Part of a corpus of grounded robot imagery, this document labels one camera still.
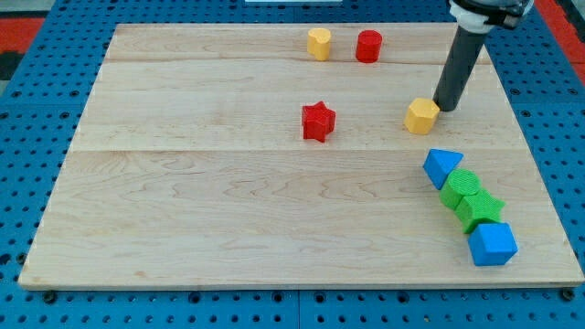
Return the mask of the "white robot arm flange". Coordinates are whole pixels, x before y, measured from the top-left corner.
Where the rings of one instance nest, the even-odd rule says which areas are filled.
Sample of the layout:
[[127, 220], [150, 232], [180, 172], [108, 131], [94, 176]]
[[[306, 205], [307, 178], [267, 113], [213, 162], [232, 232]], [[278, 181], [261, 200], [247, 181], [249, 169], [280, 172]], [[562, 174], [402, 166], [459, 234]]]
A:
[[450, 14], [459, 27], [487, 34], [494, 27], [516, 29], [534, 6], [534, 0], [448, 0]]

